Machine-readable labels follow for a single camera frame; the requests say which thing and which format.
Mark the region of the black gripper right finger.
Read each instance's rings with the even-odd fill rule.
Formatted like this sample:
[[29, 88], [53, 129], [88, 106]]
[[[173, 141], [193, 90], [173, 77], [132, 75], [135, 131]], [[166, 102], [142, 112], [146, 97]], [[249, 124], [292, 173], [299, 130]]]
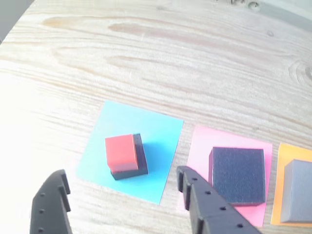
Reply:
[[183, 194], [184, 208], [190, 213], [192, 233], [260, 233], [195, 170], [178, 166], [176, 176], [178, 190]]

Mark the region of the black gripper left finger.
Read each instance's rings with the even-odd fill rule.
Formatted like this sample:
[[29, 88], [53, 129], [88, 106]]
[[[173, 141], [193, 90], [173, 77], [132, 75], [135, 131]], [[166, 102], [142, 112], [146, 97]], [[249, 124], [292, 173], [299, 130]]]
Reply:
[[32, 201], [31, 234], [71, 234], [68, 219], [71, 193], [64, 169], [53, 172], [41, 185]]

